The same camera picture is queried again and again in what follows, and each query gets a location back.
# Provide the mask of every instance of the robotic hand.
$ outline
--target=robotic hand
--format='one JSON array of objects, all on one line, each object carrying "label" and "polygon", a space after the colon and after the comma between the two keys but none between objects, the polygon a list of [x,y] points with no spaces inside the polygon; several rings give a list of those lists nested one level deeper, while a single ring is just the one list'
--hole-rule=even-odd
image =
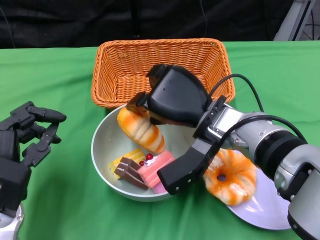
[{"label": "robotic hand", "polygon": [[[282,118],[264,112],[243,113],[221,96],[210,99],[191,72],[176,65],[153,66],[147,75],[151,92],[138,93],[127,108],[149,111],[153,124],[196,128],[189,150],[157,174],[171,194],[202,178],[221,147],[242,152],[274,181],[278,195],[290,201],[288,221],[304,240],[320,239],[320,149]],[[287,124],[293,135],[271,120]]]},{"label": "robotic hand", "polygon": [[[36,107],[31,101],[16,108],[10,117],[0,122],[0,239],[15,240],[24,218],[21,201],[27,198],[31,167],[36,167],[51,151],[50,144],[58,144],[59,123],[66,116],[58,111]],[[36,122],[51,123],[48,128]],[[26,144],[20,161],[20,143]]]}]

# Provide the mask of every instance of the green table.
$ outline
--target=green table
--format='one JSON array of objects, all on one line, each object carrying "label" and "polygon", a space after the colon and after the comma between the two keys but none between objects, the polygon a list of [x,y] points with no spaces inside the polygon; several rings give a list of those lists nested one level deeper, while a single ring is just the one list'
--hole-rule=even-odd
[{"label": "green table", "polygon": [[[295,124],[320,145],[320,42],[226,42],[233,73],[247,76],[266,112]],[[109,188],[91,160],[91,139],[105,111],[91,101],[96,48],[0,50],[0,119],[26,101],[67,115],[62,143],[33,170],[21,240],[299,239],[242,221],[203,187],[163,202],[141,203]],[[233,105],[258,109],[235,80]]]}]

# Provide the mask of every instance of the black curtain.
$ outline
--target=black curtain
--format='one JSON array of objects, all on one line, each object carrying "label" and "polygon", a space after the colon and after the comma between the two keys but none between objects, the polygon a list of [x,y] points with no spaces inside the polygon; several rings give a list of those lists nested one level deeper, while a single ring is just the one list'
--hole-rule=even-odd
[{"label": "black curtain", "polygon": [[[292,3],[202,0],[206,36],[220,41],[272,41]],[[201,38],[205,33],[200,0],[0,0],[0,6],[17,48]],[[8,27],[0,13],[0,48],[11,47]]]}]

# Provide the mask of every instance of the red cherry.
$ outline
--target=red cherry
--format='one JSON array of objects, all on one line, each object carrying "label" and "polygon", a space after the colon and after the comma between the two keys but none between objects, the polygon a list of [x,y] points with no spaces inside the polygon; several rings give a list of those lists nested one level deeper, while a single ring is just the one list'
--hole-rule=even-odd
[{"label": "red cherry", "polygon": [[154,158],[154,156],[151,154],[151,153],[148,153],[146,156],[145,156],[145,160],[151,160],[151,159],[153,159]]}]

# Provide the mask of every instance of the orange glazed donut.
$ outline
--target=orange glazed donut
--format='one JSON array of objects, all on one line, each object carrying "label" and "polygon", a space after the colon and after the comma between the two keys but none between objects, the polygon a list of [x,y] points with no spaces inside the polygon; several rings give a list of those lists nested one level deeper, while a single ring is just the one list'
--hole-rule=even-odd
[{"label": "orange glazed donut", "polygon": [[165,139],[159,128],[151,124],[148,113],[136,113],[123,107],[116,119],[122,131],[137,144],[154,153],[165,150]]},{"label": "orange glazed donut", "polygon": [[248,158],[225,149],[220,149],[203,176],[206,189],[230,206],[253,197],[256,177],[257,167]]}]

